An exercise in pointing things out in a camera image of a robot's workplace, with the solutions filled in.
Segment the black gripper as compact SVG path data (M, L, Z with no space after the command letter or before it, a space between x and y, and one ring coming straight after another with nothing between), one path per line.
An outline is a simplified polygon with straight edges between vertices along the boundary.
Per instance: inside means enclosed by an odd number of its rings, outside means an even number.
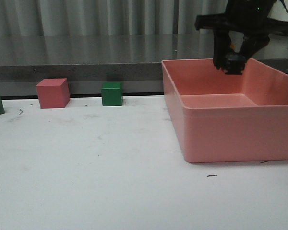
M229 0L224 13L196 16L196 30L213 30L213 64L216 69L228 69L226 55L231 52L229 31L245 34L238 53L246 58L246 63L268 45L269 34L288 36L287 21L268 17L275 3L275 0Z

